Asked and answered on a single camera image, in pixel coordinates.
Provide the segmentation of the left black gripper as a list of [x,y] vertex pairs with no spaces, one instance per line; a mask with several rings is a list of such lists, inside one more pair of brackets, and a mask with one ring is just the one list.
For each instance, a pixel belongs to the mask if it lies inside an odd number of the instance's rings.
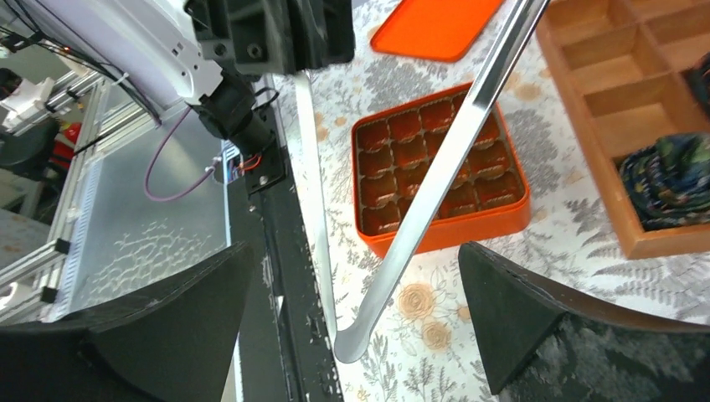
[[355,53],[348,0],[186,1],[203,57],[244,75],[293,75]]

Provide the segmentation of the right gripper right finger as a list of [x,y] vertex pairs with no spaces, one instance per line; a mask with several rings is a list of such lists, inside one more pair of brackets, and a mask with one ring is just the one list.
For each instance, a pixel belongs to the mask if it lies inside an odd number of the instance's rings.
[[477,243],[463,244],[458,261],[499,400],[708,400],[708,326],[603,301]]

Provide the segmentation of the orange chocolate box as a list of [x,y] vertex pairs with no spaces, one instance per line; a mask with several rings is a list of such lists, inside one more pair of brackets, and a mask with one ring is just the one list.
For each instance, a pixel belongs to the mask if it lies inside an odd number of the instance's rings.
[[366,116],[351,130],[354,223],[378,257],[399,228],[424,229],[417,253],[513,235],[532,221],[531,190],[499,106],[475,141],[446,141],[470,83]]

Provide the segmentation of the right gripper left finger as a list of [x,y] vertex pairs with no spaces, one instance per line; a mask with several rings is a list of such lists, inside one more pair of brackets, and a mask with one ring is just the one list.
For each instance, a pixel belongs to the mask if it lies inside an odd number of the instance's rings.
[[1,329],[4,401],[219,401],[255,256],[232,245],[55,322]]

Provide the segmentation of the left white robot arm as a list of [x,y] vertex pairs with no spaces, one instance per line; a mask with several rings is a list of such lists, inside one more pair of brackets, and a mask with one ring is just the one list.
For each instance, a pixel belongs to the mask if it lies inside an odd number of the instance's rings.
[[349,1],[4,1],[1,20],[123,79],[150,112],[179,101],[244,155],[274,140],[247,79],[353,59]]

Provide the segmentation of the orange box lid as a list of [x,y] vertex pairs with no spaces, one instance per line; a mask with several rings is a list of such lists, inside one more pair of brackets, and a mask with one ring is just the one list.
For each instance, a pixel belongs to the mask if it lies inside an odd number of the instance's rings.
[[373,51],[454,63],[474,44],[503,0],[403,0],[370,39]]

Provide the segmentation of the metal serving tongs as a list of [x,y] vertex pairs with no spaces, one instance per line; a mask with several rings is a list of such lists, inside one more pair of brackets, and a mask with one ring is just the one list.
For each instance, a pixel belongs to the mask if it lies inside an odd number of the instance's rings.
[[312,217],[314,256],[321,301],[325,308],[325,323],[334,357],[338,361],[354,363],[368,350],[370,337],[389,298],[424,238],[455,175],[479,137],[492,107],[548,5],[548,0],[524,0],[515,3],[455,115],[409,212],[400,224],[383,263],[360,304],[358,315],[352,325],[343,330],[337,327],[311,81],[306,72],[295,76],[297,115],[308,183],[306,208]]

